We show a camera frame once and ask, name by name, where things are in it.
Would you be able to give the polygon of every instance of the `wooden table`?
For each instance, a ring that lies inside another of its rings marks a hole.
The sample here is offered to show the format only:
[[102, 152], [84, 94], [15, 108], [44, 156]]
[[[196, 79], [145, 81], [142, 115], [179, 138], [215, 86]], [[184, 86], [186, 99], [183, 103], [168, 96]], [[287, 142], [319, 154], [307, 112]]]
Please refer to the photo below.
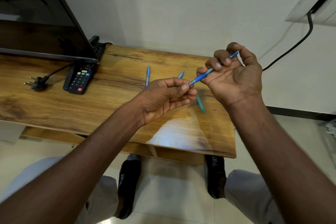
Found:
[[[48, 81], [52, 85], [43, 92], [35, 92], [23, 84], [29, 77], [43, 77], [65, 62], [0, 55], [0, 120], [89, 135], [118, 107], [144, 89], [148, 65], [150, 81], [177, 77], [183, 70], [184, 78], [192, 80], [196, 68], [207, 59], [111, 45], [86, 93], [76, 95], [62, 89], [67, 70], [53, 75]], [[169, 152], [189, 152], [235, 158], [233, 124], [227, 112], [207, 86], [197, 83], [195, 88], [206, 113], [202, 114], [193, 101], [142, 127], [130, 142], [140, 148], [149, 146], [150, 153], [157, 157]]]

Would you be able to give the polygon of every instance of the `black cable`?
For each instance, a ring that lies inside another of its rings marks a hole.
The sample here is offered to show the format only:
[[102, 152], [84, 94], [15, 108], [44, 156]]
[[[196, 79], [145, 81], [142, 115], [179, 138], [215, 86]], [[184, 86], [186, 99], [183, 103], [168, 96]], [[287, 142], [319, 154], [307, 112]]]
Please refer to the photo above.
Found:
[[294, 50], [296, 47], [298, 47], [304, 40], [307, 39], [307, 37], [312, 33], [313, 31], [313, 20], [312, 20], [312, 11], [309, 11], [307, 14], [307, 18], [308, 18], [308, 23], [309, 23], [309, 30], [308, 33], [296, 44], [294, 45], [292, 48], [290, 48], [287, 52], [285, 52], [283, 55], [281, 55], [280, 57], [278, 57], [275, 61], [273, 61], [271, 64], [269, 64], [266, 68], [263, 69], [263, 71], [269, 69], [275, 62], [277, 62], [279, 59], [283, 58], [284, 56], [286, 56], [288, 53], [290, 53], [292, 50]]
[[71, 66], [71, 65], [73, 65], [73, 64], [75, 64], [75, 63], [76, 63], [76, 61], [74, 61], [74, 62], [72, 62], [72, 63], [70, 63], [70, 64], [68, 64], [68, 65], [66, 65], [66, 66], [64, 66], [64, 67], [61, 67], [60, 69], [57, 69], [56, 71], [54, 71], [54, 72], [48, 74], [46, 77], [49, 78], [49, 77], [52, 76], [53, 74], [58, 73], [59, 71], [61, 71], [61, 70], [63, 70], [63, 69], [66, 69], [67, 67], [69, 67], [69, 66]]

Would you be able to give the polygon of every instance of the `power cord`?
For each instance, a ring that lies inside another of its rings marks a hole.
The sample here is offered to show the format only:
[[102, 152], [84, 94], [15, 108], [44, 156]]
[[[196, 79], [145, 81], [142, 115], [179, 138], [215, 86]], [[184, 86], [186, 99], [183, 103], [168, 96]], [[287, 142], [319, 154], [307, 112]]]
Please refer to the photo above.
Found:
[[308, 33], [296, 44], [294, 45], [292, 48], [290, 48], [287, 52], [285, 52], [283, 55], [281, 55], [280, 57], [278, 57], [275, 61], [273, 61], [271, 64], [269, 64], [266, 68], [263, 69], [263, 71], [269, 69], [272, 65], [274, 65], [275, 62], [277, 62], [278, 60], [280, 60], [281, 58], [283, 58], [284, 56], [286, 56], [288, 53], [290, 53], [292, 50], [294, 50], [296, 47], [298, 47], [304, 40], [307, 39], [307, 37], [312, 33], [313, 31], [313, 20], [312, 20], [312, 12], [313, 10], [310, 10], [306, 15], [308, 18], [308, 23], [309, 23], [309, 30]]
[[61, 67], [60, 69], [57, 69], [56, 71], [54, 71], [54, 72], [46, 75], [43, 78], [42, 77], [37, 77], [37, 78], [31, 77], [31, 79], [33, 79], [34, 82], [24, 82], [23, 84], [30, 86], [32, 90], [42, 91], [42, 90], [44, 90], [44, 89], [47, 88], [46, 82], [48, 81], [49, 77], [51, 77], [53, 74], [58, 73], [59, 71], [61, 71], [63, 69], [66, 69], [67, 67], [69, 67], [69, 66], [71, 66], [71, 65], [73, 65], [75, 63], [76, 63], [76, 61], [72, 62], [72, 63], [70, 63], [70, 64], [68, 64], [68, 65], [66, 65], [64, 67]]

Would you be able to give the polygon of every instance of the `television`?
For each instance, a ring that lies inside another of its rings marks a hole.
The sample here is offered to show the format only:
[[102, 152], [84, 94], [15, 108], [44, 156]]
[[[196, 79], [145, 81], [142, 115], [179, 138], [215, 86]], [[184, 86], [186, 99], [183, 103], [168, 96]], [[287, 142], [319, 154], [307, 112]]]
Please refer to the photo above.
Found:
[[0, 0], [0, 53], [99, 62], [65, 0]]

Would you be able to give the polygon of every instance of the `wall plate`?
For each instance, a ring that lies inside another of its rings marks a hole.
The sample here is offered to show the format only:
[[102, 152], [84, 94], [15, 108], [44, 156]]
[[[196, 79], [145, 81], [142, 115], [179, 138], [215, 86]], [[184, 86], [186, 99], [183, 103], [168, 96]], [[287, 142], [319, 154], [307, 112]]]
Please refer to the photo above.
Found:
[[[306, 14], [319, 0], [300, 0], [292, 9], [286, 21], [308, 23]], [[327, 0], [312, 14], [314, 24], [336, 26], [336, 0]]]

